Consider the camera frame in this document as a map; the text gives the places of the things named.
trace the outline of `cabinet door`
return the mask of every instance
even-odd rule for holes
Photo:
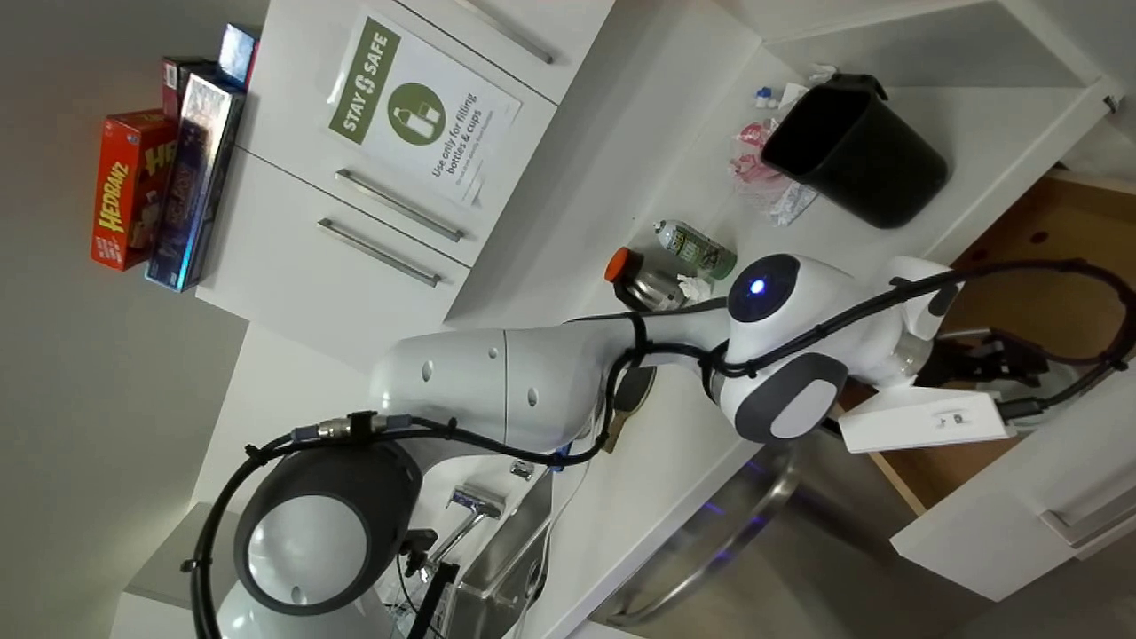
[[[407,164],[389,157],[375,159],[373,149],[331,126],[336,113],[334,88],[363,40],[365,16],[399,29],[405,34],[402,48],[407,48],[407,40],[427,42],[427,48],[472,70],[518,105],[511,121],[502,115],[505,139],[497,139],[497,149],[477,170],[480,190],[472,202],[414,176]],[[321,190],[472,267],[551,115],[554,105],[547,99],[467,54],[440,29],[402,11],[395,0],[273,0],[250,86],[241,144]]]
[[[200,299],[368,368],[444,323],[464,267],[236,152]]]
[[[399,0],[561,102],[615,0]]]

